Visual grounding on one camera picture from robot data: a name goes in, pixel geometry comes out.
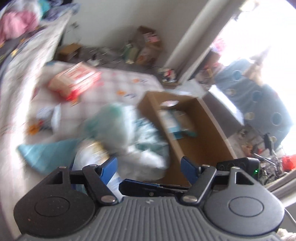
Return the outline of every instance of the clothes pile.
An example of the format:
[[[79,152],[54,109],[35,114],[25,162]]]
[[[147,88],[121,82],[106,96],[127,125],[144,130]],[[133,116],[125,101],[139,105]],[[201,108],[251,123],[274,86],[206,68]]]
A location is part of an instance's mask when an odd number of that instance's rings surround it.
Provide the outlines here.
[[[53,21],[70,9],[74,14],[79,11],[79,4],[62,5],[62,2],[62,0],[10,1],[0,12],[0,46],[7,40],[34,31],[42,19],[46,22]]]

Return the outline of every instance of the red object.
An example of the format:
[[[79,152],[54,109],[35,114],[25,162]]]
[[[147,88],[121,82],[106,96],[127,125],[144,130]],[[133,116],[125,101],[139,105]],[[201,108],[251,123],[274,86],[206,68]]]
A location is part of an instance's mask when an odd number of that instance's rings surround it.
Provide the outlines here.
[[[59,73],[48,84],[48,88],[58,92],[66,100],[74,101],[94,83],[103,85],[101,72],[80,62]]]
[[[289,172],[296,167],[296,154],[292,156],[283,156],[281,160],[285,172]]]

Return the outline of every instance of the cardboard box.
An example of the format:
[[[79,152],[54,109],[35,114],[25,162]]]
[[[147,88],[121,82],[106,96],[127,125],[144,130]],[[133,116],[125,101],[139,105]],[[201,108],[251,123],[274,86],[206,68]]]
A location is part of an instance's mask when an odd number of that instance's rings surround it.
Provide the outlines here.
[[[63,47],[58,53],[58,60],[63,62],[68,62],[76,55],[80,55],[82,45],[72,43]]]
[[[161,104],[168,100],[177,100],[178,104],[173,107],[162,107]],[[163,108],[184,111],[195,125],[197,137],[184,136],[175,140],[159,118],[158,111]],[[146,92],[138,104],[138,110],[154,123],[170,146],[170,167],[165,177],[155,181],[156,183],[189,186],[180,170],[183,156],[187,156],[197,165],[209,164],[214,167],[217,162],[236,158],[226,136],[202,99],[168,92]]]
[[[152,65],[160,53],[163,50],[163,45],[161,41],[157,42],[146,42],[145,34],[152,33],[154,34],[156,31],[154,29],[140,26],[137,29],[137,32],[133,38],[133,42],[139,47],[140,53],[136,60],[136,64],[139,65]]]

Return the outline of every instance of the checkered blanket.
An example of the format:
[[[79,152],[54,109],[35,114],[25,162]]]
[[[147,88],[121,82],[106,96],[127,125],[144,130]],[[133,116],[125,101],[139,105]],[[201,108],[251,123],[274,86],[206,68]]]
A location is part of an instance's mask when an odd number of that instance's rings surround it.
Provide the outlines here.
[[[47,88],[47,83],[56,74],[71,67],[65,62],[51,62],[43,68],[37,87],[37,95],[31,101],[29,118],[35,118],[39,109],[54,107],[61,103],[61,122],[57,133],[38,133],[27,137],[27,143],[46,142],[47,138],[57,141],[79,136],[81,123],[97,113],[101,106],[111,102],[124,102],[137,105],[146,91],[163,91],[157,78],[150,74],[128,72],[117,69],[100,68],[103,86],[94,85],[80,95],[79,103],[73,105],[62,99],[58,93]]]

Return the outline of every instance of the open cardboard box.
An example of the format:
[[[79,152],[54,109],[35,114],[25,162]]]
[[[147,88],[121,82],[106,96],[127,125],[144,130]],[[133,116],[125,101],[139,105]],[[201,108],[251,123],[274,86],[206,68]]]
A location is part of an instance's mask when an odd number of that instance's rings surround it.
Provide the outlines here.
[[[175,140],[173,134],[166,130],[163,121],[159,118],[159,110],[163,109],[161,104],[168,100],[178,101],[177,105],[166,107],[166,109],[184,111],[192,120],[197,137],[184,135],[183,138]],[[217,162],[236,158],[226,136],[202,99],[149,91],[138,104],[138,110],[154,123],[170,146],[170,167],[165,177],[155,181],[156,183],[189,186],[180,169],[183,156],[187,156],[197,165],[208,164],[214,167]]]

